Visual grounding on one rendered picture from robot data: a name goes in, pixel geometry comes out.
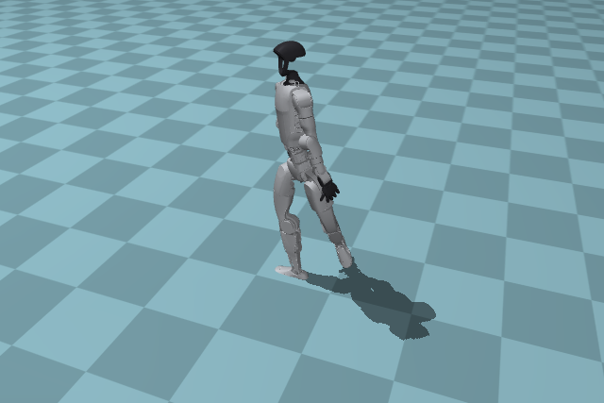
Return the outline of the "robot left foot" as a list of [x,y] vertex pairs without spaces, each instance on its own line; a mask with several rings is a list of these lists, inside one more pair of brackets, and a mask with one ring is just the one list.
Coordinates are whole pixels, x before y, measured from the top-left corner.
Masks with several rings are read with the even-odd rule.
[[352,256],[351,256],[350,250],[346,246],[344,236],[343,236],[342,243],[343,243],[344,247],[342,247],[342,245],[340,244],[340,245],[338,245],[339,249],[337,248],[336,244],[334,244],[334,245],[335,245],[337,255],[338,255],[338,258],[339,258],[339,261],[340,261],[342,267],[349,268],[352,265]]

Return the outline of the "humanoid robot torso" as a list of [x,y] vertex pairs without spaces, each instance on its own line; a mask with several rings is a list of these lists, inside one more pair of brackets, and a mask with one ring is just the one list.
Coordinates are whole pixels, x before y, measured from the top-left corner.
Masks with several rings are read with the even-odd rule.
[[[304,130],[300,125],[297,111],[293,105],[292,92],[303,89],[310,93],[310,88],[306,83],[299,84],[298,81],[294,80],[289,80],[290,83],[294,84],[284,86],[283,83],[286,79],[285,76],[285,80],[280,81],[276,89],[275,108],[279,135],[282,143],[289,147],[287,149],[290,157],[287,159],[287,165],[290,173],[296,180],[306,182],[305,172],[312,167],[307,156],[308,151],[302,149],[298,143],[300,137],[304,135]],[[295,82],[298,82],[298,84]]]

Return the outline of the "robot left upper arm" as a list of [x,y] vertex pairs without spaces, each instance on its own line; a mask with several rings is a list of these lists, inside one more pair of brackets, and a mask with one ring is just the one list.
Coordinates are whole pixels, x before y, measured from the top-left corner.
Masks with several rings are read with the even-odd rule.
[[[298,118],[304,135],[299,139],[299,146],[304,150],[309,150],[307,147],[307,139],[314,136],[317,139],[315,120],[313,116],[313,101],[309,92],[299,89],[292,92],[293,105],[297,111]],[[318,140],[317,140],[318,141]]]

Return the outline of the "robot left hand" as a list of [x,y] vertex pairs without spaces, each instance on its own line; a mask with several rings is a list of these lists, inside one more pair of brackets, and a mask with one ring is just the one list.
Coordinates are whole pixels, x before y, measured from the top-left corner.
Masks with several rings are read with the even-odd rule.
[[336,193],[340,193],[339,190],[337,189],[336,184],[334,184],[332,182],[332,179],[327,184],[325,184],[325,185],[323,184],[322,180],[319,177],[317,177],[317,179],[318,179],[318,181],[320,183],[320,186],[323,187],[322,188],[323,194],[322,194],[322,196],[320,198],[320,201],[323,201],[324,197],[326,197],[326,201],[329,202],[329,199],[333,200],[333,197],[337,196]]

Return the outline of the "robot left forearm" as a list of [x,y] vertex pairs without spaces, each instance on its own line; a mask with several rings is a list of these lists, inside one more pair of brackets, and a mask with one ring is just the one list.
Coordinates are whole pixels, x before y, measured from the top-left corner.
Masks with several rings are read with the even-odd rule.
[[324,165],[320,143],[314,136],[310,136],[307,139],[307,147],[310,150],[308,151],[307,156],[310,160],[312,172],[322,180],[324,185],[327,184],[331,180],[331,177],[327,172],[326,166]]

